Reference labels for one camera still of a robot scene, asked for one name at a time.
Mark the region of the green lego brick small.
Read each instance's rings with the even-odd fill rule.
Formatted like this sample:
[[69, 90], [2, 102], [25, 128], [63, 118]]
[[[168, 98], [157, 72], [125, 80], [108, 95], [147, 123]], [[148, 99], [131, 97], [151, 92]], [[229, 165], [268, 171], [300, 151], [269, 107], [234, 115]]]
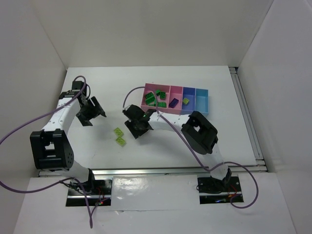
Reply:
[[166, 102], [159, 102], [158, 103], [158, 107], [159, 108], [166, 108], [167, 107], [167, 103]]

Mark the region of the large pink container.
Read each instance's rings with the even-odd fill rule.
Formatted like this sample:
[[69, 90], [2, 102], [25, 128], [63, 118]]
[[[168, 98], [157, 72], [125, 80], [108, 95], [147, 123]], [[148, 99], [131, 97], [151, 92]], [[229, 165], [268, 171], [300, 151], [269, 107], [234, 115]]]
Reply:
[[170, 86], [146, 83], [143, 91], [141, 109], [155, 109], [157, 106], [160, 111], [165, 112], [169, 108]]

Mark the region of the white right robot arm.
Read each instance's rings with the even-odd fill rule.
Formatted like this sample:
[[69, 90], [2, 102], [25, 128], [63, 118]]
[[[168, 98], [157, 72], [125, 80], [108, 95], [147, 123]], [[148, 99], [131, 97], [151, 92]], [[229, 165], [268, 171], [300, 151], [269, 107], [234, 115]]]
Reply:
[[136, 105], [130, 105], [122, 112], [128, 118], [125, 125], [135, 139], [152, 130], [173, 131], [182, 137], [200, 166], [210, 173], [216, 186], [229, 186], [232, 172], [216, 150], [218, 131], [200, 112], [193, 111], [188, 115], [158, 112], [156, 109], [145, 112]]

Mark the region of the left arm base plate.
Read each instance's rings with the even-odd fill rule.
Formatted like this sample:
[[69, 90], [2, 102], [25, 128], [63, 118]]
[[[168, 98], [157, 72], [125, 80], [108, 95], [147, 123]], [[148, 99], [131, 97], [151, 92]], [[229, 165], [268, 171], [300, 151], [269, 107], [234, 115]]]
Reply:
[[[97, 179], [94, 181], [94, 187], [85, 187], [89, 206], [111, 206], [112, 178]], [[65, 183], [68, 188], [66, 207], [86, 206], [85, 196], [81, 187], [73, 182]]]

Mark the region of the purple lego brick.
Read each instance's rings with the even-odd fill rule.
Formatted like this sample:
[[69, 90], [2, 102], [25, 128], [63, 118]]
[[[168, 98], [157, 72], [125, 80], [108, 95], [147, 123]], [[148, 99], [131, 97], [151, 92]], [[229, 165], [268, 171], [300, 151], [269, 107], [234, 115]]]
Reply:
[[169, 103], [170, 108], [175, 108], [178, 104], [179, 100], [177, 98], [173, 98], [173, 100]]

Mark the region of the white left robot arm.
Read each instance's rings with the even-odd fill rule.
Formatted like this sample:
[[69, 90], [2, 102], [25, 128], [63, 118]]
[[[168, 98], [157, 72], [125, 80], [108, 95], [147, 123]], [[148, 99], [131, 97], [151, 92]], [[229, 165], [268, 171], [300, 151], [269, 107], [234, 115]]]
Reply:
[[98, 116], [105, 117], [105, 111], [95, 96], [82, 100], [75, 99], [66, 104], [71, 97], [63, 97], [58, 101], [58, 110], [53, 113], [48, 123], [40, 130], [30, 135], [30, 143], [35, 167], [38, 170], [59, 172], [60, 175], [78, 179], [87, 192], [96, 188], [95, 176], [91, 169], [81, 166], [74, 159], [67, 137], [69, 128], [78, 118], [82, 126], [92, 126], [90, 122]]

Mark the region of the green long lego brick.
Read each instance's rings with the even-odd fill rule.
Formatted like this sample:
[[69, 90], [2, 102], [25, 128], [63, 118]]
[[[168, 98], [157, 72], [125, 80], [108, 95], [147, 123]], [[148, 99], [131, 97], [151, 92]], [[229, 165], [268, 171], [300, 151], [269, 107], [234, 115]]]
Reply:
[[149, 99], [145, 99], [145, 104], [146, 104], [146, 105], [153, 104], [155, 100], [156, 100], [155, 96], [154, 96], [154, 97], [151, 97], [151, 98], [149, 98]]

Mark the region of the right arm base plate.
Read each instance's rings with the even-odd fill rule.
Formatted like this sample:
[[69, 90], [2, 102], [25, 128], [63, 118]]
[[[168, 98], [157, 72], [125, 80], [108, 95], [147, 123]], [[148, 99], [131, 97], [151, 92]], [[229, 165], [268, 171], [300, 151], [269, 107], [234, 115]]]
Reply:
[[238, 176], [232, 176], [226, 187], [217, 185], [212, 177], [198, 177], [196, 190], [199, 192], [200, 204], [242, 203], [244, 198]]

